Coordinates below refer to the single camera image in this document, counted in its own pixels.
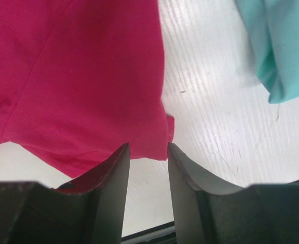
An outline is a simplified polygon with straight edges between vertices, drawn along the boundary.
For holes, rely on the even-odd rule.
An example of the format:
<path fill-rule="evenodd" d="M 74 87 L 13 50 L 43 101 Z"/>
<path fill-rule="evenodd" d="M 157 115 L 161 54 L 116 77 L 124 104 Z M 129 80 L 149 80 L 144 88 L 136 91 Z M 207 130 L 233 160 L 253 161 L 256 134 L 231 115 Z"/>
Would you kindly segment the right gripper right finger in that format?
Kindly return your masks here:
<path fill-rule="evenodd" d="M 177 243 L 248 243 L 240 205 L 248 193 L 168 145 L 168 172 Z"/>

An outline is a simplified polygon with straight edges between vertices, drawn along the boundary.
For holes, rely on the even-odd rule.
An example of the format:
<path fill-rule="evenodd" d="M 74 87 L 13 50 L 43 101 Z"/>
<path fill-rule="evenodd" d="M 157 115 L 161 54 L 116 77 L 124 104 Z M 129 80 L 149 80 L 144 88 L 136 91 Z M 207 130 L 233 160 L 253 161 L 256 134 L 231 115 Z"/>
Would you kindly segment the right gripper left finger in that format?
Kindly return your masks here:
<path fill-rule="evenodd" d="M 85 200 L 79 243 L 121 243 L 130 170 L 130 145 L 56 190 Z"/>

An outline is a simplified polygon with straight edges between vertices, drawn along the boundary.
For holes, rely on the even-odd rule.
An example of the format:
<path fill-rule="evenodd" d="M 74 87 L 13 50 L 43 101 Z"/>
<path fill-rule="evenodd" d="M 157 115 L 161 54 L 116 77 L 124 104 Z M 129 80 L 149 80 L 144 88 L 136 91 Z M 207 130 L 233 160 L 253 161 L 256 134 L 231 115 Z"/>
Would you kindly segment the pink t shirt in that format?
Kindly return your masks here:
<path fill-rule="evenodd" d="M 157 1 L 0 1 L 0 144 L 75 178 L 128 143 L 167 159 Z"/>

